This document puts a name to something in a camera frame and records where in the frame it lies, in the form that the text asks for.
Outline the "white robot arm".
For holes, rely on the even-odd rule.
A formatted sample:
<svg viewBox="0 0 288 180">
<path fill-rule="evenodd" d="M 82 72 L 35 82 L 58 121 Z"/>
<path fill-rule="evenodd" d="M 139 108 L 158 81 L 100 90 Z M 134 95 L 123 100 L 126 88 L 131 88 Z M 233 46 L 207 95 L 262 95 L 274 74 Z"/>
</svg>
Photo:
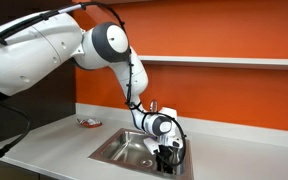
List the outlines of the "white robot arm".
<svg viewBox="0 0 288 180">
<path fill-rule="evenodd" d="M 181 148 L 175 137 L 176 111 L 146 112 L 140 94 L 148 84 L 145 69 L 129 45 L 122 27 L 106 22 L 85 31 L 68 14 L 32 14 L 0 26 L 0 105 L 24 91 L 65 61 L 73 59 L 82 69 L 111 68 L 126 97 L 133 123 L 158 138 L 149 147 Z"/>
</svg>

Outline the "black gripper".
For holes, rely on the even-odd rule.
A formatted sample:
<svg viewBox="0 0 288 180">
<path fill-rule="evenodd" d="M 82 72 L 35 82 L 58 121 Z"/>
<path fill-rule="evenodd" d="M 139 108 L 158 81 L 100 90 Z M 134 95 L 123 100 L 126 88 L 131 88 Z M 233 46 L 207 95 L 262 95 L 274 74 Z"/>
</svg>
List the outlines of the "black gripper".
<svg viewBox="0 0 288 180">
<path fill-rule="evenodd" d="M 160 167 L 168 166 L 171 164 L 171 156 L 171 150 L 166 146 L 160 145 L 159 152 L 156 155 L 156 161 Z"/>
</svg>

